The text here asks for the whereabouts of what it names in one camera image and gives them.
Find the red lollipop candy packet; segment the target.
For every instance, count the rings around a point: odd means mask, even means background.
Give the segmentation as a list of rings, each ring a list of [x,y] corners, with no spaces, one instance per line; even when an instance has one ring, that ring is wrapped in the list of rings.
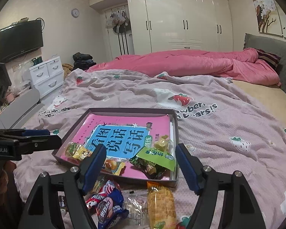
[[[96,208],[98,203],[100,203],[104,198],[109,196],[114,189],[120,190],[120,186],[117,182],[113,180],[108,180],[99,190],[98,193],[94,194],[86,201],[88,209]]]

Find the round wall clock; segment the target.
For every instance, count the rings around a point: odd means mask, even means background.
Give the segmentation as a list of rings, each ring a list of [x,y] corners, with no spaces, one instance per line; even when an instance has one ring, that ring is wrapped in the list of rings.
[[[79,17],[79,10],[77,8],[74,8],[71,10],[71,15],[74,18],[78,18]]]

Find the pink quilt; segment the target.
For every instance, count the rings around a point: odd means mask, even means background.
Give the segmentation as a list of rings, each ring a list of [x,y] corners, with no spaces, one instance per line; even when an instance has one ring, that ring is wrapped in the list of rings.
[[[263,86],[281,85],[277,72],[259,58],[254,48],[233,52],[171,50],[146,55],[123,55],[110,62],[96,64],[87,72],[112,69],[136,71],[150,77],[165,72],[172,77],[211,75]]]

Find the dark striped pillow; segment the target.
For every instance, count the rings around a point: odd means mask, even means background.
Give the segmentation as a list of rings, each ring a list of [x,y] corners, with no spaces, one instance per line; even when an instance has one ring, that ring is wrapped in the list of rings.
[[[259,59],[264,60],[274,70],[277,69],[281,57],[279,57],[278,55],[273,54],[273,53],[265,52],[262,49],[257,49],[256,51],[258,52],[258,58]]]

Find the round green cake packet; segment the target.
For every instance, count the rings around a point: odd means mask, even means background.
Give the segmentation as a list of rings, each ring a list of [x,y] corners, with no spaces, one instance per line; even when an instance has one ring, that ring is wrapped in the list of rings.
[[[65,155],[67,157],[72,157],[79,147],[81,147],[79,143],[76,142],[68,143],[67,147],[65,148]]]

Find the brown plush toy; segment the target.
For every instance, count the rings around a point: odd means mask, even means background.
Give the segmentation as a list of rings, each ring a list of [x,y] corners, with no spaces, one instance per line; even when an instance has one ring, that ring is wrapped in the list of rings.
[[[71,64],[62,64],[62,68],[63,68],[63,78],[65,79],[72,71],[74,66]]]

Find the clear empty wrapper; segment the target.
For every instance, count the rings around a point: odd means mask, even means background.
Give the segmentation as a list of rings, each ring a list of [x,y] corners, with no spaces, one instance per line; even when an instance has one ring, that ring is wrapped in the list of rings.
[[[124,208],[129,211],[127,218],[128,225],[138,227],[149,225],[146,194],[129,194],[124,200]]]

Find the white drawer cabinet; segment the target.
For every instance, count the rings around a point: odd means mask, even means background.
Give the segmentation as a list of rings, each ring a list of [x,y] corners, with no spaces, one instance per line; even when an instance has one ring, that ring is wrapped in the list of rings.
[[[26,78],[40,93],[40,98],[63,85],[64,71],[60,56],[29,68]]]

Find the green pea snack packet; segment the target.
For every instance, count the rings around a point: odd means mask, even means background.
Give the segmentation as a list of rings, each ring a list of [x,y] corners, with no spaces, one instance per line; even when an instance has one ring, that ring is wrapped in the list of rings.
[[[146,175],[148,179],[160,180],[162,179],[166,168],[148,160],[141,159],[140,157],[133,157],[129,160],[130,164],[135,166]]]

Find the hanging bags and clothes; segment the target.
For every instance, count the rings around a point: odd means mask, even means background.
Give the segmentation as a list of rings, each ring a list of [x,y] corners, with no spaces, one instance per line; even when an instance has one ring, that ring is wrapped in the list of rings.
[[[131,31],[131,21],[127,16],[126,9],[111,12],[105,27],[112,30],[118,37],[120,54],[130,54],[127,33]]]

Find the long yellow cracker packet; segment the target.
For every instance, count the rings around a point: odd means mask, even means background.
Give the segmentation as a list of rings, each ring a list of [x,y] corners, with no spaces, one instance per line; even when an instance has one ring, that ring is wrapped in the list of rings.
[[[176,228],[176,210],[171,190],[157,182],[147,182],[150,228]]]

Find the clear green pastry packet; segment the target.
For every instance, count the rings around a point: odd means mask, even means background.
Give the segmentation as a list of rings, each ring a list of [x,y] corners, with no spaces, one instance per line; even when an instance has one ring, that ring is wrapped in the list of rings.
[[[127,159],[107,157],[104,161],[102,171],[115,176],[120,176],[125,169]]]

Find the blue Oreo cookie packet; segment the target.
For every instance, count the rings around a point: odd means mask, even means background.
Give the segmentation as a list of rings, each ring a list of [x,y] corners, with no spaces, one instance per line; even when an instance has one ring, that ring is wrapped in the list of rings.
[[[99,202],[96,213],[98,218],[98,229],[113,228],[119,221],[129,215],[129,211],[124,208],[124,198],[120,190],[113,191]]]

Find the yellow blue snack packet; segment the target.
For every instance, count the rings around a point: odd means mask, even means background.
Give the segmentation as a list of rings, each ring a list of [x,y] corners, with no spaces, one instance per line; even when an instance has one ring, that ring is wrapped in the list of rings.
[[[77,150],[75,150],[75,153],[72,155],[74,159],[77,159],[79,161],[82,161],[83,159],[90,157],[92,155],[92,151],[86,149],[83,147],[83,145],[79,145]]]

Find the small yellow candy packet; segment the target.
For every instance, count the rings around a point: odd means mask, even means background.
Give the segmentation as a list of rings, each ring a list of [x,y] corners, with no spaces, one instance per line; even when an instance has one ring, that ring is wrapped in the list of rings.
[[[153,142],[151,146],[144,146],[136,156],[173,172],[175,170],[176,160],[170,153],[171,145],[172,141],[169,136],[163,135]]]

